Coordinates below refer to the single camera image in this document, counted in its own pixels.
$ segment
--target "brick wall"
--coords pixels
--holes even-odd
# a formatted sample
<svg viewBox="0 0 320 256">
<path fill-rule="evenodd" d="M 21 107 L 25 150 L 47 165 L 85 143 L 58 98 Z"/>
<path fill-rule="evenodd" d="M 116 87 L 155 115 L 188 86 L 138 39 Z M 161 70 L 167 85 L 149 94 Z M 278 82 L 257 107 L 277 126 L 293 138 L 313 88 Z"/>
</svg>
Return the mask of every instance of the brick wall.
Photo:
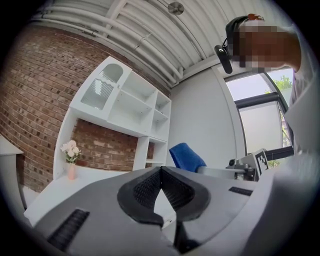
<svg viewBox="0 0 320 256">
<path fill-rule="evenodd" d="M 77 165 L 113 171 L 132 171 L 138 138 L 79 119 L 71 136 L 82 155 Z M 152 158 L 150 143 L 147 158 Z"/>
<path fill-rule="evenodd" d="M 154 79 L 106 46 L 64 30 L 28 26 L 0 77 L 0 133 L 24 154 L 19 182 L 41 192 L 53 179 L 54 150 L 68 106 L 88 75 L 108 56 L 122 61 L 166 95 Z M 72 137 L 79 165 L 130 171 L 137 138 L 79 120 Z M 149 149 L 151 157 L 153 147 Z"/>
</svg>

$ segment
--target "blue chair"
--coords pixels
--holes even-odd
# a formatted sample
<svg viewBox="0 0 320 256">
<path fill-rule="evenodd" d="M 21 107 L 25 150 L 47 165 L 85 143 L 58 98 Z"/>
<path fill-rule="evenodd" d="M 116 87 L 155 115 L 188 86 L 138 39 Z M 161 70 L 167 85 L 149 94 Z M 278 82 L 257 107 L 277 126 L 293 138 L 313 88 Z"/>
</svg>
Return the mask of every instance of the blue chair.
<svg viewBox="0 0 320 256">
<path fill-rule="evenodd" d="M 205 161 L 187 143 L 183 142 L 169 149 L 175 167 L 196 173 L 199 167 L 206 167 Z"/>
</svg>

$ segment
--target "white shelving unit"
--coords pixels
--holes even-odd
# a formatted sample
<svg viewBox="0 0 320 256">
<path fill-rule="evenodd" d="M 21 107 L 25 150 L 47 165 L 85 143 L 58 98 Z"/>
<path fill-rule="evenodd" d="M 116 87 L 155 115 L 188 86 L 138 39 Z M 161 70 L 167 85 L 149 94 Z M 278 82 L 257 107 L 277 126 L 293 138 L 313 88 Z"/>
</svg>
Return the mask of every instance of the white shelving unit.
<svg viewBox="0 0 320 256">
<path fill-rule="evenodd" d="M 138 137 L 133 170 L 165 165 L 171 101 L 154 86 L 112 57 L 104 60 L 85 80 L 64 116 L 55 145 L 53 181 L 28 207 L 24 215 L 34 226 L 48 211 L 70 195 L 95 181 L 124 172 L 77 166 L 75 180 L 68 180 L 66 156 L 61 146 L 71 138 L 77 119 Z M 149 143 L 154 143 L 153 159 L 147 159 Z M 161 191 L 155 212 L 165 228 L 176 220 L 176 214 Z"/>
<path fill-rule="evenodd" d="M 171 100 L 152 84 L 112 57 L 104 60 L 85 80 L 70 103 L 57 139 L 53 178 L 65 170 L 60 147 L 72 134 L 77 118 L 138 137 L 133 170 L 146 163 L 162 166 L 168 150 Z M 154 143 L 153 159 L 147 159 Z"/>
</svg>

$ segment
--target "vase with flowers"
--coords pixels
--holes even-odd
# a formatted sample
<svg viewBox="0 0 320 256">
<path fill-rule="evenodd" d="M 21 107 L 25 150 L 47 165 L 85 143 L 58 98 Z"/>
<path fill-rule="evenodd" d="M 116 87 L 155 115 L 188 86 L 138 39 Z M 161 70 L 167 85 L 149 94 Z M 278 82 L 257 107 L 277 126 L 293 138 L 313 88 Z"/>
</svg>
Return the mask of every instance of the vase with flowers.
<svg viewBox="0 0 320 256">
<path fill-rule="evenodd" d="M 74 140 L 63 144 L 60 149 L 65 153 L 65 159 L 69 163 L 68 178 L 74 180 L 76 178 L 76 160 L 79 158 L 81 151 Z"/>
</svg>

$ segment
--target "white panel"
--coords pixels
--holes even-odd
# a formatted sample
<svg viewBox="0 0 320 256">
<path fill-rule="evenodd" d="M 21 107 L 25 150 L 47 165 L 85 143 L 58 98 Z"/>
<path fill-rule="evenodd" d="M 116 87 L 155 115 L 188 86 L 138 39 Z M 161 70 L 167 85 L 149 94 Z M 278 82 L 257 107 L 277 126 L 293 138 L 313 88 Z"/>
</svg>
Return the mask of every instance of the white panel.
<svg viewBox="0 0 320 256">
<path fill-rule="evenodd" d="M 149 137 L 140 137 L 136 145 L 133 171 L 144 169 L 149 147 Z"/>
<path fill-rule="evenodd" d="M 240 109 L 246 151 L 282 148 L 282 123 L 277 102 Z"/>
<path fill-rule="evenodd" d="M 236 140 L 229 105 L 214 72 L 207 69 L 184 80 L 172 89 L 171 100 L 168 149 L 185 142 L 208 167 L 225 168 L 237 156 Z M 166 165 L 175 166 L 170 154 Z"/>
</svg>

